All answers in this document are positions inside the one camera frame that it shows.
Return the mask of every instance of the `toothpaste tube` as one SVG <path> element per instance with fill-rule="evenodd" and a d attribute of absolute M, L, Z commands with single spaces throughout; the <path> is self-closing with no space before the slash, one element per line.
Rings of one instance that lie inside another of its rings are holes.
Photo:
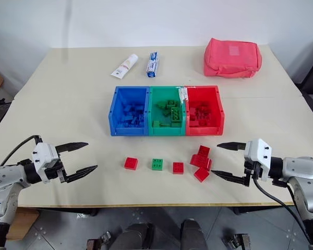
<path fill-rule="evenodd" d="M 130 55 L 129 58 L 127 58 L 114 72 L 111 73 L 111 75 L 122 79 L 129 69 L 132 68 L 132 66 L 137 62 L 137 60 L 137 55 Z"/>
<path fill-rule="evenodd" d="M 157 76 L 157 70 L 158 70 L 158 64 L 159 64 L 159 53 L 153 52 L 150 55 L 150 59 L 147 64 L 146 73 L 148 77 L 156 77 Z"/>

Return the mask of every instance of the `toothpaste box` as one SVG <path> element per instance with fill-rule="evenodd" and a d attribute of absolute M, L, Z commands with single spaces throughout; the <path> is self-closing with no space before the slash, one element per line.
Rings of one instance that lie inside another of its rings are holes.
<path fill-rule="evenodd" d="M 147 64 L 146 73 L 148 77 L 156 77 L 157 76 L 157 69 L 159 64 L 159 53 L 153 52 L 150 55 L 150 59 Z"/>

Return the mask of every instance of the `person's leg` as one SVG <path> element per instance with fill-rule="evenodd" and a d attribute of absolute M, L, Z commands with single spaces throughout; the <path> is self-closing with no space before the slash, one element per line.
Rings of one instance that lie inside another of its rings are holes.
<path fill-rule="evenodd" d="M 110 250 L 144 249 L 151 244 L 153 225 L 130 225 L 111 245 Z"/>
<path fill-rule="evenodd" d="M 187 219 L 181 226 L 181 250 L 208 250 L 204 234 L 199 224 Z"/>

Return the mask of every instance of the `white wall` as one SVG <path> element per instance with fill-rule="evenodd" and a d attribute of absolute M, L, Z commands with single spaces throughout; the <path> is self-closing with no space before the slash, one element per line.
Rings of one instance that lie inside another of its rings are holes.
<path fill-rule="evenodd" d="M 0 72 L 11 94 L 51 47 L 206 45 L 211 37 L 269 43 L 301 82 L 313 64 L 313 0 L 0 0 Z"/>

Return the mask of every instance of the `plastic storage bin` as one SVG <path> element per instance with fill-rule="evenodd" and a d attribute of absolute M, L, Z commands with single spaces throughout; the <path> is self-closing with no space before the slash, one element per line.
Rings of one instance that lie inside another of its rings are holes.
<path fill-rule="evenodd" d="M 148 135 L 149 87 L 116 87 L 109 112 L 110 132 L 117 135 Z"/>
<path fill-rule="evenodd" d="M 186 135 L 222 135 L 225 115 L 218 87 L 186 88 Z"/>
<path fill-rule="evenodd" d="M 150 87 L 149 135 L 185 135 L 186 109 L 183 87 Z"/>

